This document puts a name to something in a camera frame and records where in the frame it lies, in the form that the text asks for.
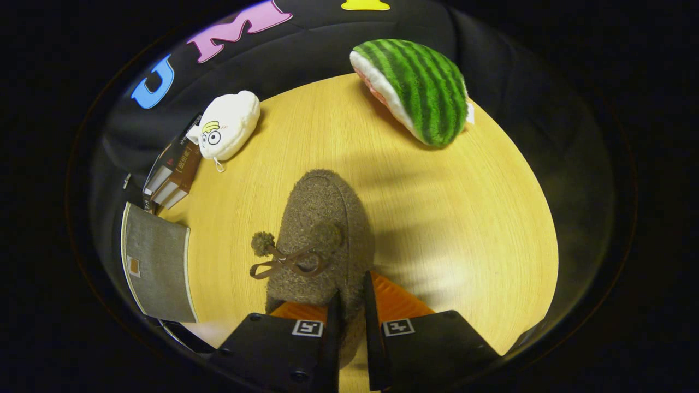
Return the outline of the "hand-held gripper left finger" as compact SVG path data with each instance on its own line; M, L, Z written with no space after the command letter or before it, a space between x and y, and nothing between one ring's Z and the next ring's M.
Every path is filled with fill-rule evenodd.
M251 313L209 364L249 391L337 392L342 327L340 293L326 321Z

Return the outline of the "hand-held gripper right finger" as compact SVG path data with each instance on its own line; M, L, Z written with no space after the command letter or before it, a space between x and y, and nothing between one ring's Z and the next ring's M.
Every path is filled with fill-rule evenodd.
M499 359L457 311L432 312L374 271L364 275L364 301L372 391L455 391Z

